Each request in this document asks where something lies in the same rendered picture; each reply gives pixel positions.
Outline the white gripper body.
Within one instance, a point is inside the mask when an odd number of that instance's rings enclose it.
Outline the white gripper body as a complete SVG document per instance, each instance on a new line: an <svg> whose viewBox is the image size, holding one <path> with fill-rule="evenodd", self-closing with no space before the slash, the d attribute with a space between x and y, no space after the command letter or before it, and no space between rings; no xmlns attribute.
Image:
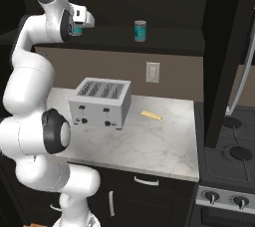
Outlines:
<svg viewBox="0 0 255 227"><path fill-rule="evenodd" d="M88 11L87 8L84 9L84 21L83 27L84 28L94 28L95 27L95 18L92 13Z"/></svg>

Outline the teal food can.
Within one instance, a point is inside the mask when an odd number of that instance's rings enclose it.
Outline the teal food can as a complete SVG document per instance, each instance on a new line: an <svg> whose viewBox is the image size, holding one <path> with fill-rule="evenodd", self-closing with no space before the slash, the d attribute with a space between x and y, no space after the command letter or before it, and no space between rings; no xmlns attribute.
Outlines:
<svg viewBox="0 0 255 227"><path fill-rule="evenodd" d="M73 35L81 36L83 34L83 28L81 24L74 24Z"/></svg>
<svg viewBox="0 0 255 227"><path fill-rule="evenodd" d="M137 20L134 22L134 40L136 42L144 42L146 39L146 22Z"/></svg>

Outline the dark cabinet door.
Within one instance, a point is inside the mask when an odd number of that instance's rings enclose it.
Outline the dark cabinet door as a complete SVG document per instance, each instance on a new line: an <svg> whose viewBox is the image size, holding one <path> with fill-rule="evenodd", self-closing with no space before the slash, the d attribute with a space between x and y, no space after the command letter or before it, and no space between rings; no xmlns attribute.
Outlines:
<svg viewBox="0 0 255 227"><path fill-rule="evenodd" d="M204 145L214 148L251 32L255 0L206 0L202 33Z"/></svg>

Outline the silver four-slot toaster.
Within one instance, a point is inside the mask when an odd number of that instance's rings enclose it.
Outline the silver four-slot toaster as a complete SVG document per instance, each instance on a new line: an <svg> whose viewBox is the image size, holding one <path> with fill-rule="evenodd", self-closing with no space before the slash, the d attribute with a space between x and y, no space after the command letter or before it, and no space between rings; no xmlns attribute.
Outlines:
<svg viewBox="0 0 255 227"><path fill-rule="evenodd" d="M122 129L131 105L131 82L85 78L69 105L73 124Z"/></svg>

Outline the yellow flat stick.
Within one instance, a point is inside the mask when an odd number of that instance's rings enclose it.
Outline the yellow flat stick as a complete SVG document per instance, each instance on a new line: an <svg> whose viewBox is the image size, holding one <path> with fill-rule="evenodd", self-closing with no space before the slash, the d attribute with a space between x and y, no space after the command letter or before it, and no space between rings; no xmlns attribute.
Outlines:
<svg viewBox="0 0 255 227"><path fill-rule="evenodd" d="M151 113L151 112L147 112L147 111L142 111L141 112L141 115L144 115L144 116L147 116L147 117L150 117L152 119L156 119L156 120L162 120L162 116L161 115L158 115L156 113Z"/></svg>

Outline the dark drawer front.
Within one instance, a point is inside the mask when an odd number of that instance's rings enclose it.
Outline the dark drawer front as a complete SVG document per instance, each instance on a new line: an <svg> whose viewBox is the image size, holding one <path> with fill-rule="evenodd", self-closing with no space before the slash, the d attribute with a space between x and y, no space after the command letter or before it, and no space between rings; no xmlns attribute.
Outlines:
<svg viewBox="0 0 255 227"><path fill-rule="evenodd" d="M107 188L119 188L125 194L134 196L159 195L163 198L180 200L190 200L192 197L194 183L191 181L104 167L97 167L97 171L102 175L103 182ZM134 176L149 181L156 181L158 179L159 186L147 186L136 183L133 181Z"/></svg>

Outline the dark base cupboard door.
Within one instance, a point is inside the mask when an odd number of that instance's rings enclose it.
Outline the dark base cupboard door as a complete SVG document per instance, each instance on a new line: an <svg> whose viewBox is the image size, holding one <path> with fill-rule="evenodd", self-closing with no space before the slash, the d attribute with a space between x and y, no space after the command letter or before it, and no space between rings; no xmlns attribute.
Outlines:
<svg viewBox="0 0 255 227"><path fill-rule="evenodd" d="M109 192L114 192L115 216L111 217ZM102 184L89 198L102 227L186 227L189 201L162 196L134 196Z"/></svg>

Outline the black and silver stove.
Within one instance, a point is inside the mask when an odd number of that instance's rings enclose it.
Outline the black and silver stove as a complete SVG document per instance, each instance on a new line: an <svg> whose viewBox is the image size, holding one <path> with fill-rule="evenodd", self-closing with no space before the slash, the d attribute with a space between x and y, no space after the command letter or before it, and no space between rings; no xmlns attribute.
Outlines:
<svg viewBox="0 0 255 227"><path fill-rule="evenodd" d="M199 183L189 227L255 227L255 108L238 107L223 120L217 145L204 145L203 104L194 105ZM211 204L207 191L219 194ZM243 210L236 196L249 199Z"/></svg>

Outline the black stove knob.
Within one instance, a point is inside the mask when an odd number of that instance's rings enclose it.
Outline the black stove knob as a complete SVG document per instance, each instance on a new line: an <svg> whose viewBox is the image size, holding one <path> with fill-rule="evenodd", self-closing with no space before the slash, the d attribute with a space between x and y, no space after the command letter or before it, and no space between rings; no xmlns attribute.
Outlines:
<svg viewBox="0 0 255 227"><path fill-rule="evenodd" d="M233 202L239 207L240 210L243 210L245 206L249 204L249 199L244 196L236 196L233 198Z"/></svg>
<svg viewBox="0 0 255 227"><path fill-rule="evenodd" d="M219 194L213 191L207 191L204 196L211 204L219 199Z"/></svg>

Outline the white wall outlet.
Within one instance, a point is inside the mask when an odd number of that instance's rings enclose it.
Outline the white wall outlet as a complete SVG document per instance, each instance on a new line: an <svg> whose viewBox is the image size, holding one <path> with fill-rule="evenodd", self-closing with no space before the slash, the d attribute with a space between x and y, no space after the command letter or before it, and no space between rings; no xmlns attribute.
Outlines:
<svg viewBox="0 0 255 227"><path fill-rule="evenodd" d="M159 82L160 63L146 63L145 81L147 83Z"/></svg>

